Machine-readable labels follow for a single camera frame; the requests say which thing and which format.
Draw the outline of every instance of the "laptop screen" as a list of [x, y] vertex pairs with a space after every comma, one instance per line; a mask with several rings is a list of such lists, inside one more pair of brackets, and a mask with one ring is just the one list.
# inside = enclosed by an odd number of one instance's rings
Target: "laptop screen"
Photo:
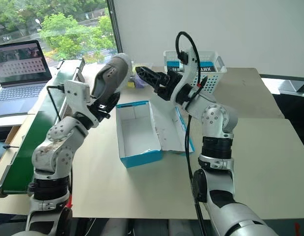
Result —
[[37, 40], [0, 45], [0, 84], [44, 82], [51, 74]]

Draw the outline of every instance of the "green conveyor belt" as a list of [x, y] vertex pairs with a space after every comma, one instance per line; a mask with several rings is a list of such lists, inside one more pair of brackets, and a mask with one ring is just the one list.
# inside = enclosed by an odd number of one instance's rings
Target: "green conveyor belt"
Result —
[[[65, 80], [74, 79], [76, 68], [82, 69], [83, 65], [82, 60], [65, 60], [52, 85], [59, 85]], [[65, 99], [64, 94], [57, 89], [51, 89], [51, 93], [57, 109], [60, 110]], [[0, 181], [0, 197], [9, 194], [27, 193], [28, 183], [32, 181], [33, 176], [32, 153], [45, 140], [47, 131], [55, 124], [56, 118], [56, 112], [47, 95], [25, 135], [13, 163], [7, 166], [5, 170]]]

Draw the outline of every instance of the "laptop keyboard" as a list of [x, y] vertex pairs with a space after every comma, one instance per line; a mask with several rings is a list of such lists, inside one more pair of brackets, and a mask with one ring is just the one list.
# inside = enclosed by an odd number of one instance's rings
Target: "laptop keyboard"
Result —
[[2, 89], [0, 91], [0, 101], [14, 100], [19, 98], [38, 97], [40, 91], [45, 85], [30, 86], [30, 87], [15, 87]]

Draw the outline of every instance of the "white plastic basket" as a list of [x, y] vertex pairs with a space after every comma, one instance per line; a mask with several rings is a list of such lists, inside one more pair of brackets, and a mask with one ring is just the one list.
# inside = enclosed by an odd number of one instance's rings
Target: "white plastic basket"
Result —
[[[214, 51], [199, 51], [200, 64], [201, 64], [201, 80], [207, 76], [207, 82], [203, 90], [208, 93], [213, 93], [216, 85], [227, 72], [227, 68], [224, 65], [221, 57]], [[165, 72], [168, 69], [172, 69], [179, 73], [184, 72], [184, 64], [180, 62], [176, 51], [164, 51], [164, 63], [165, 63]], [[197, 84], [197, 75], [194, 80], [190, 82], [191, 86], [196, 86]]]

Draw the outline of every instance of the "cardboard box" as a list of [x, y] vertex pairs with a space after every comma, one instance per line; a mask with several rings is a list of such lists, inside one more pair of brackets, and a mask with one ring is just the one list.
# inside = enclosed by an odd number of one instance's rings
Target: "cardboard box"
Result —
[[186, 124], [170, 102], [153, 97], [118, 104], [116, 119], [119, 157], [127, 168], [161, 160], [162, 151], [185, 151]]

